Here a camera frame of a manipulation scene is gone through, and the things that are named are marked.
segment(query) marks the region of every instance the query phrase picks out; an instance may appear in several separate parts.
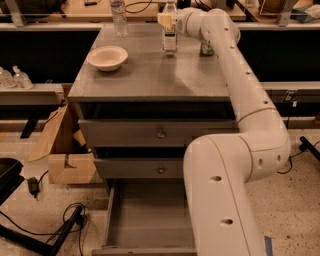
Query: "small plastic bottle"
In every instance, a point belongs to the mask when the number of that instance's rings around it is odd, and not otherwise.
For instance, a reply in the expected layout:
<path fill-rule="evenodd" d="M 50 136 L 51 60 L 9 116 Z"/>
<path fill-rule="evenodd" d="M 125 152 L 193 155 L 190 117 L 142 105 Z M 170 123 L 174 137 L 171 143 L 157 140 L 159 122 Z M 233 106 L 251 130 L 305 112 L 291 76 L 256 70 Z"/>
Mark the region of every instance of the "small plastic bottle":
<path fill-rule="evenodd" d="M 13 66 L 13 71 L 15 72 L 13 79 L 16 81 L 19 88 L 27 90 L 33 87 L 28 75 L 21 72 L 18 66 Z"/>
<path fill-rule="evenodd" d="M 162 48 L 166 54 L 175 54 L 178 51 L 178 33 L 176 30 L 177 7 L 174 0 L 168 0 L 162 13 L 170 14 L 172 17 L 172 27 L 162 27 Z"/>
<path fill-rule="evenodd" d="M 0 67 L 0 85 L 3 85 L 6 88 L 12 88 L 17 85 L 11 73 L 2 67 Z"/>
<path fill-rule="evenodd" d="M 110 0 L 112 19 L 116 33 L 120 37 L 128 35 L 126 6 L 124 0 Z"/>

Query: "cardboard box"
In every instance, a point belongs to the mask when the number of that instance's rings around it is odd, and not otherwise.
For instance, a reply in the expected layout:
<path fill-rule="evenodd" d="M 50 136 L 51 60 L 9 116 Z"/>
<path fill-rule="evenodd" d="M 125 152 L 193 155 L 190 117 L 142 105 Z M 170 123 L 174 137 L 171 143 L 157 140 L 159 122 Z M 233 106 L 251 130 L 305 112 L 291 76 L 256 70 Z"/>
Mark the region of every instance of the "cardboard box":
<path fill-rule="evenodd" d="M 49 181 L 52 184 L 101 183 L 91 153 L 78 153 L 80 144 L 74 143 L 76 129 L 68 105 L 50 114 L 29 161 L 46 156 Z"/>

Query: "drawer knob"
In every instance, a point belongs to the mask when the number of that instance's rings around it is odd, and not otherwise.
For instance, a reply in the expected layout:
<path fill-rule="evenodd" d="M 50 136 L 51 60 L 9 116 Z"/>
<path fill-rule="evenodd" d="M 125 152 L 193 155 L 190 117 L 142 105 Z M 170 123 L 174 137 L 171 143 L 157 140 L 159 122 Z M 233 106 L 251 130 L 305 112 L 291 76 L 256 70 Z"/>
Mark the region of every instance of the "drawer knob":
<path fill-rule="evenodd" d="M 163 168 L 162 166 L 158 168 L 158 173 L 159 174 L 164 174 L 166 172 L 166 169 Z"/>
<path fill-rule="evenodd" d="M 159 139 L 164 139 L 166 137 L 166 134 L 162 130 L 159 130 L 157 136 Z"/>

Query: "white robotic arm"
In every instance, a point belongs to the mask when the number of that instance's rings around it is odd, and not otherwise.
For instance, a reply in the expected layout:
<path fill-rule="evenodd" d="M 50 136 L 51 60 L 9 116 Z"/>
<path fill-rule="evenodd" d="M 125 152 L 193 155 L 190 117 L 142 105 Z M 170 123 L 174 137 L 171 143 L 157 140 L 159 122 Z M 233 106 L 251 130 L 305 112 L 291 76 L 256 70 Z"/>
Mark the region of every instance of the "white robotic arm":
<path fill-rule="evenodd" d="M 237 47 L 240 32 L 219 9 L 179 10 L 177 29 L 213 47 L 239 126 L 237 134 L 194 140 L 184 180 L 199 256 L 265 256 L 244 183 L 267 177 L 290 154 L 286 127 Z"/>

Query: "bowl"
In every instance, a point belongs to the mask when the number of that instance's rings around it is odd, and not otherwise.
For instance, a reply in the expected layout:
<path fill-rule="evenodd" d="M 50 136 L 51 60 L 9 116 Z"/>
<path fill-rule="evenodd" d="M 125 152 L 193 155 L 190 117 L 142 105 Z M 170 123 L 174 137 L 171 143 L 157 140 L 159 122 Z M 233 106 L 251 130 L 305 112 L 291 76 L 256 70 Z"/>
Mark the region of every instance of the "bowl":
<path fill-rule="evenodd" d="M 102 46 L 90 51 L 87 61 L 101 71 L 114 71 L 127 58 L 127 51 L 119 46 Z"/>

